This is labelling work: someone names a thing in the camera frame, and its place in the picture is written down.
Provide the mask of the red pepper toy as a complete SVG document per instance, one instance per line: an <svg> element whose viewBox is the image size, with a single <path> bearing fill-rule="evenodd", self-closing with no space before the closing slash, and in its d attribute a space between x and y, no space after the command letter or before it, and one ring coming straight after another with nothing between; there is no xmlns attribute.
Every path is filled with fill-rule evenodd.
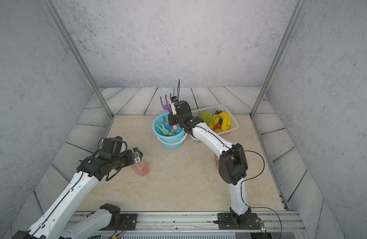
<svg viewBox="0 0 367 239"><path fill-rule="evenodd" d="M222 125L221 124L217 124L214 126L214 130L222 130Z"/></svg>

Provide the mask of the aluminium frame post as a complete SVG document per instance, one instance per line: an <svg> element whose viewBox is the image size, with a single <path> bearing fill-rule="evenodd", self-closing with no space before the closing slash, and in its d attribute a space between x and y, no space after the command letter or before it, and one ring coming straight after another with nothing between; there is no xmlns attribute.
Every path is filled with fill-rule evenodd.
<svg viewBox="0 0 367 239"><path fill-rule="evenodd" d="M300 15L304 9L306 1L305 0L298 0L296 2L295 8L292 12L292 15L290 17L290 20L288 22L288 25L284 31L284 34L282 36L282 39L280 41L279 47L276 51L276 54L274 56L274 59L271 63L271 66L268 70L268 73L265 77L265 80L263 81L263 84L261 86L260 92L258 94L257 100L254 104L254 107L252 109L252 112L250 114L250 117L253 119L258 112L258 109L263 101L264 95L266 94L273 77L275 75L275 72L280 64L280 61L285 53L286 47L290 42L291 36L293 35L293 32L295 30L296 24L299 21Z"/></svg>
<svg viewBox="0 0 367 239"><path fill-rule="evenodd" d="M76 44L74 43L70 33L68 32L66 26L64 25L53 1L50 0L42 0L41 1L43 7L47 11L51 21L53 22L54 26L56 27L57 31L59 32L60 36L62 37L63 41L67 45L70 53L72 54L73 59L75 60L76 64L80 68L81 72L83 73L86 81L90 85L93 93L97 97L99 103L104 108L106 114L109 116L110 119L114 117L114 113L108 106L103 94L101 93L97 83L95 82L91 72L89 71L82 55L80 54Z"/></svg>

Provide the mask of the light blue fork white handle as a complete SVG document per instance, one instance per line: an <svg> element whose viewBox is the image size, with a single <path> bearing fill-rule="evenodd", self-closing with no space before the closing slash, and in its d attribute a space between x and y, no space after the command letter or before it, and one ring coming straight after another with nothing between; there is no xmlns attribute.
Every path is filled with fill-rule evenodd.
<svg viewBox="0 0 367 239"><path fill-rule="evenodd" d="M164 124L159 122L157 123L157 128L162 132L164 136L168 136L170 131L164 127Z"/></svg>

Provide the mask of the orange seed packet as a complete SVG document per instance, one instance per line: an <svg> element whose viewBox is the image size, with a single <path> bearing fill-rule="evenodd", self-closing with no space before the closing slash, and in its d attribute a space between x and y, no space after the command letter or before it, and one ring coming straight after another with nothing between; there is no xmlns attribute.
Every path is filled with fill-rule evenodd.
<svg viewBox="0 0 367 239"><path fill-rule="evenodd" d="M219 157L215 155L216 169L219 169Z"/></svg>

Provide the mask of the yellow banana bunch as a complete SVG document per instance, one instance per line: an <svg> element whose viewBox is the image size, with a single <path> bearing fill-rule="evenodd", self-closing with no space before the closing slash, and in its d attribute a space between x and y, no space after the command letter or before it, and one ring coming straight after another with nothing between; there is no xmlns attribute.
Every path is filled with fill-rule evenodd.
<svg viewBox="0 0 367 239"><path fill-rule="evenodd" d="M210 129L213 130L215 133L221 133L224 131L228 131L231 129L232 123L231 116L228 113L221 112L219 114L214 114L211 124L209 125ZM217 124L222 125L222 130L214 130L214 126Z"/></svg>

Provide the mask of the white plastic basket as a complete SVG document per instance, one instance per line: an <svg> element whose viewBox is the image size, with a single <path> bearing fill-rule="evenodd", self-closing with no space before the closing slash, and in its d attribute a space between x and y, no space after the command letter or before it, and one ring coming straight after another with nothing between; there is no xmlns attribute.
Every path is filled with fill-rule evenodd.
<svg viewBox="0 0 367 239"><path fill-rule="evenodd" d="M200 117L218 135L233 132L239 128L232 113L221 104L192 110L194 117Z"/></svg>

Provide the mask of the right aluminium frame post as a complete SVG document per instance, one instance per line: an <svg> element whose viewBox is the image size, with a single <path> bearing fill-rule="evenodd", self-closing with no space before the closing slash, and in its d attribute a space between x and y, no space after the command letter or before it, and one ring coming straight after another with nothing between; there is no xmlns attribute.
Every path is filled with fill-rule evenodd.
<svg viewBox="0 0 367 239"><path fill-rule="evenodd" d="M258 109L263 101L264 95L266 94L273 77L275 75L275 72L280 64L280 61L285 53L286 47L290 42L291 36L293 35L293 32L295 30L296 24L299 21L300 15L304 9L306 1L305 0L298 0L296 2L295 8L292 12L292 15L290 17L290 20L288 22L288 25L284 31L284 34L282 36L282 39L280 41L279 47L276 51L276 54L274 56L274 59L271 63L271 66L268 70L268 73L265 77L265 80L263 81L263 84L261 86L260 92L258 94L257 100L254 104L254 107L252 109L252 112L250 114L250 117L253 119L258 112Z"/></svg>

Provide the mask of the purple rake pink handle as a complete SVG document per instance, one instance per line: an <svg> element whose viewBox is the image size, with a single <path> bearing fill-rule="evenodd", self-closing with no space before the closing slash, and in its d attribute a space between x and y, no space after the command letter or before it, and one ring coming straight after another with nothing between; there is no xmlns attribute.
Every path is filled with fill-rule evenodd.
<svg viewBox="0 0 367 239"><path fill-rule="evenodd" d="M169 111L170 113L172 113L172 108L171 108L171 104L170 101L167 99L167 95L165 95L165 104L163 103L162 97L160 97L160 102L162 105L162 108Z"/></svg>

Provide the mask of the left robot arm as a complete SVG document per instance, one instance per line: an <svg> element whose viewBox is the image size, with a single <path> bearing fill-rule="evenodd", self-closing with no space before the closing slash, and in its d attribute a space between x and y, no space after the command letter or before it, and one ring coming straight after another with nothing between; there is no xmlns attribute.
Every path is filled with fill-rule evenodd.
<svg viewBox="0 0 367 239"><path fill-rule="evenodd" d="M127 230L121 209L112 204L102 205L84 220L66 228L81 202L102 179L109 181L111 171L118 173L142 160L143 153L138 148L128 149L127 142L119 136L102 138L99 143L102 145L81 162L50 208L28 230L17 231L14 239L87 239L100 230Z"/></svg>

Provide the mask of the left aluminium frame post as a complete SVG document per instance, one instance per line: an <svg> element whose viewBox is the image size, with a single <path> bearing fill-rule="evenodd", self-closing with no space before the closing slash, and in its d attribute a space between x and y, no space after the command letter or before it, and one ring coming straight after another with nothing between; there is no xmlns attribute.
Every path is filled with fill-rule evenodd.
<svg viewBox="0 0 367 239"><path fill-rule="evenodd" d="M73 59L75 60L76 64L80 68L81 72L83 73L86 81L90 85L93 93L97 97L99 103L104 108L106 114L109 116L110 119L114 117L114 113L108 106L103 94L101 93L97 83L95 82L91 72L89 71L82 55L80 54L76 44L74 43L70 33L68 32L66 26L64 25L53 1L50 0L42 0L41 1L43 7L47 11L51 21L53 22L54 26L56 27L57 31L59 32L60 36L62 37L63 41L67 45L70 53L72 54Z"/></svg>

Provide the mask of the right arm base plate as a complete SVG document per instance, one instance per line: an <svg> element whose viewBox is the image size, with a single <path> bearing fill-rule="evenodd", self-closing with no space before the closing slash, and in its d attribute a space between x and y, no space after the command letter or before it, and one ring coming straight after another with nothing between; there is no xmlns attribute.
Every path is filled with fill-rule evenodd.
<svg viewBox="0 0 367 239"><path fill-rule="evenodd" d="M260 230L262 228L255 213L244 215L242 218L231 213L219 213L217 220L213 223L218 225L219 230Z"/></svg>

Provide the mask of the aluminium front rail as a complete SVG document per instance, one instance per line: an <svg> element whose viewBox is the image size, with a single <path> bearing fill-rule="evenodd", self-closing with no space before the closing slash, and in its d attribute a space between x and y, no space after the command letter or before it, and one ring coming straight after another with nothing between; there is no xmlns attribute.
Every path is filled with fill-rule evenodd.
<svg viewBox="0 0 367 239"><path fill-rule="evenodd" d="M134 231L100 230L87 239L126 238L237 238L237 239L307 239L306 227L297 211L257 211L260 230L219 230L213 221L227 212L121 212L138 214Z"/></svg>

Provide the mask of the pink spray bottle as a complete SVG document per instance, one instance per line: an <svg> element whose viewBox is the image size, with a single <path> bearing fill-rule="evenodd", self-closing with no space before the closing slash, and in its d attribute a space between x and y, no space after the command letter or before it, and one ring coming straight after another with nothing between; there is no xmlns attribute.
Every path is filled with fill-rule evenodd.
<svg viewBox="0 0 367 239"><path fill-rule="evenodd" d="M151 169L150 164L146 160L141 160L133 164L131 167L138 176L148 175Z"/></svg>

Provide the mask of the light blue plastic bucket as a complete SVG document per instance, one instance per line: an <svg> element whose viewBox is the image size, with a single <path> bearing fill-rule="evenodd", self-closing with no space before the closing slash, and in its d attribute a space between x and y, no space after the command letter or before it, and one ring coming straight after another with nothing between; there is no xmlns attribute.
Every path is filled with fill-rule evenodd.
<svg viewBox="0 0 367 239"><path fill-rule="evenodd" d="M183 145L187 134L178 127L174 129L168 123L168 113L157 116L153 121L153 132L157 136L157 140L165 149L174 150Z"/></svg>

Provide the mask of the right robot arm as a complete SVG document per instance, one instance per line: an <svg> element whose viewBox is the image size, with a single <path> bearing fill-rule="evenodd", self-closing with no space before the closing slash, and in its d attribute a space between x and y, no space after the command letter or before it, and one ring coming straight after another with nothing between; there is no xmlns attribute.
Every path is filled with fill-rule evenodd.
<svg viewBox="0 0 367 239"><path fill-rule="evenodd" d="M171 112L168 122L171 126L179 125L186 133L202 141L217 156L219 175L228 184L231 197L231 222L239 228L251 214L247 206L247 194L243 181L247 176L247 161L243 147L217 135L198 116L193 116L186 101L179 101L176 96L171 97Z"/></svg>

